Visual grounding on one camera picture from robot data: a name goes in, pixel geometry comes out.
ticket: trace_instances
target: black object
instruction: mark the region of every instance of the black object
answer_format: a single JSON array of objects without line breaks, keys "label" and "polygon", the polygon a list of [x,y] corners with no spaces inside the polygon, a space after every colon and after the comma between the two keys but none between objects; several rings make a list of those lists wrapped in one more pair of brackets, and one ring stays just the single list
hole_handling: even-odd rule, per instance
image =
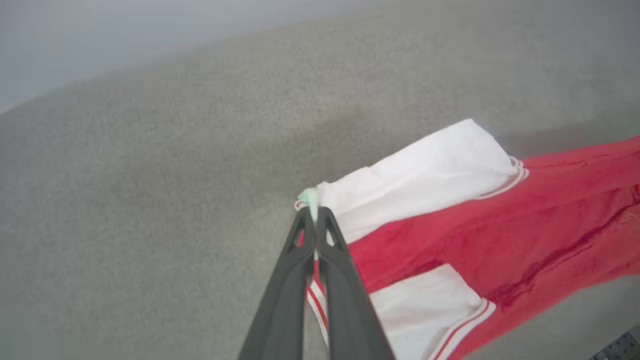
[{"label": "black object", "polygon": [[640,326],[625,332],[612,341],[589,360],[640,360],[640,343],[633,333],[639,333]]},{"label": "black object", "polygon": [[[298,244],[302,230],[304,241]],[[334,245],[327,242],[327,232]],[[338,223],[322,207],[315,227],[308,208],[296,215],[238,359],[302,359],[304,298],[314,273],[314,249],[327,290],[331,359],[395,359]]]}]

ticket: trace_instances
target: wall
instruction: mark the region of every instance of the wall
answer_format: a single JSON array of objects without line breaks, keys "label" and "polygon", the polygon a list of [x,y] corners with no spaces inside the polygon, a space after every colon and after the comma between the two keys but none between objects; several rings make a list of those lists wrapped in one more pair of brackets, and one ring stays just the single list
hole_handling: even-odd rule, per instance
[{"label": "wall", "polygon": [[60,86],[365,0],[2,0],[0,113]]}]

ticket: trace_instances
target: red and white garment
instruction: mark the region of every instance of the red and white garment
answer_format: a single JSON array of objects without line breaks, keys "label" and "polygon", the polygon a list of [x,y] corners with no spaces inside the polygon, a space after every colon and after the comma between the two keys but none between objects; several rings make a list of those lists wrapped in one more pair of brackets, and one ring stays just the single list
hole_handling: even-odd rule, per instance
[{"label": "red and white garment", "polygon": [[[465,120],[317,192],[396,357],[459,358],[580,288],[640,273],[639,165],[640,138],[523,164]],[[326,341],[317,278],[307,298]]]}]

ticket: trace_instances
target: white fabric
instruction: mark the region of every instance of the white fabric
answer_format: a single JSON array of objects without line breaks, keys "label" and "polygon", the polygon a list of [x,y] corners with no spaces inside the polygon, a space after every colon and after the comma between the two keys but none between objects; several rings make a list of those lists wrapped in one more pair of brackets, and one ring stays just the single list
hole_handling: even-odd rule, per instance
[{"label": "white fabric", "polygon": [[[311,297],[310,291],[316,297],[317,303]],[[320,332],[322,332],[322,337],[324,339],[324,343],[327,344],[327,346],[328,346],[329,345],[328,329],[326,328],[326,326],[324,326],[324,321],[322,321],[322,315],[320,315],[320,312],[323,312],[324,314],[327,313],[326,312],[326,310],[327,310],[327,302],[326,302],[325,295],[320,290],[320,287],[318,286],[318,284],[316,284],[315,281],[311,282],[311,285],[309,285],[309,289],[307,290],[307,302],[311,306],[311,310],[314,312],[314,314],[316,316],[316,319],[320,323]]]},{"label": "white fabric", "polygon": [[387,222],[492,192],[518,169],[489,133],[461,121],[333,183],[317,186],[347,243]]},{"label": "white fabric", "polygon": [[464,335],[495,310],[448,264],[370,298],[398,360],[446,359]]}]

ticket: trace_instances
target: red fabric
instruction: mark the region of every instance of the red fabric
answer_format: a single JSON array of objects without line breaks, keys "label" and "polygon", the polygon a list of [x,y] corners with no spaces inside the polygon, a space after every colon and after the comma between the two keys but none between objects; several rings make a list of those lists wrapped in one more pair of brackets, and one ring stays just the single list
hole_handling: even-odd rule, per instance
[{"label": "red fabric", "polygon": [[349,248],[367,291],[451,264],[497,310],[461,358],[571,293],[640,274],[640,137],[524,161],[485,200],[387,224]]}]

